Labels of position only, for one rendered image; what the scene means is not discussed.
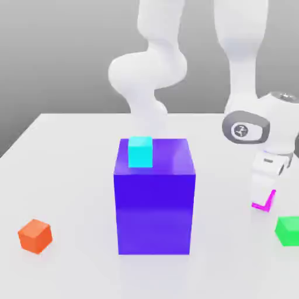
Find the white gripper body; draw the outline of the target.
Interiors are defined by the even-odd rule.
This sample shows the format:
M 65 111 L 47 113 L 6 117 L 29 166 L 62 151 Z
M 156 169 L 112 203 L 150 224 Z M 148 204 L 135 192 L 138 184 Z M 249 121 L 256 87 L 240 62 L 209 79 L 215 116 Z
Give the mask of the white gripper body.
M 272 154 L 259 151 L 253 160 L 252 170 L 255 173 L 278 177 L 288 168 L 289 155 Z

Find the small magenta cube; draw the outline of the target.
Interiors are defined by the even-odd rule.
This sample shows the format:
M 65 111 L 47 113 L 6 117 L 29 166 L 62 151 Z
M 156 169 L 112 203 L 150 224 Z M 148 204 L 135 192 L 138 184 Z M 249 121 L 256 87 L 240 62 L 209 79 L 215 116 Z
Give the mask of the small magenta cube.
M 252 203 L 252 207 L 257 209 L 257 210 L 261 210 L 261 211 L 265 211 L 265 212 L 269 212 L 270 209 L 271 209 L 271 206 L 272 206 L 272 203 L 273 203 L 273 199 L 276 195 L 276 190 L 273 189 L 271 191 L 271 194 L 270 196 L 268 197 L 268 199 L 266 200 L 266 203 L 264 206 L 260 205 L 260 204 L 257 204 L 257 203 Z

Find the small green cube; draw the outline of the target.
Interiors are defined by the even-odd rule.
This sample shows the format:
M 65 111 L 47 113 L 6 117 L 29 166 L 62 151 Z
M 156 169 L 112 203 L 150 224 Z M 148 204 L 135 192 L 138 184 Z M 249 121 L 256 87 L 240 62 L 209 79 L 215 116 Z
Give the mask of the small green cube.
M 299 246 L 299 216 L 278 217 L 275 233 L 283 246 Z

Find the small cyan cube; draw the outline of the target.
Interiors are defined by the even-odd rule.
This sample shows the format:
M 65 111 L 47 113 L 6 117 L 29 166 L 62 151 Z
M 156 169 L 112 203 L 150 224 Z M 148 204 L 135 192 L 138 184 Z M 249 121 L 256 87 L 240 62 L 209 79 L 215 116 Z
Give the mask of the small cyan cube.
M 153 139 L 149 136 L 132 136 L 128 139 L 128 167 L 153 167 Z

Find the small orange cube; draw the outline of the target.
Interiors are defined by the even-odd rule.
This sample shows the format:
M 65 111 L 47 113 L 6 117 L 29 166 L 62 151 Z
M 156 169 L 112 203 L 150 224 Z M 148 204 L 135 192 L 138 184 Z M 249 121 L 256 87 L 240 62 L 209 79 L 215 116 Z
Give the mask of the small orange cube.
M 18 231 L 20 245 L 24 250 L 40 254 L 53 241 L 51 227 L 40 220 L 32 219 Z

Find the large purple box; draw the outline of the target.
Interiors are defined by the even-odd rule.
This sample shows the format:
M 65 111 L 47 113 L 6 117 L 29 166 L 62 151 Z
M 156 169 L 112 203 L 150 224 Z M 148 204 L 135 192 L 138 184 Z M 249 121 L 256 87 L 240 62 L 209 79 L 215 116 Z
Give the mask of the large purple box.
M 190 252 L 196 171 L 188 141 L 154 139 L 153 166 L 128 167 L 120 140 L 114 167 L 117 243 L 121 255 Z

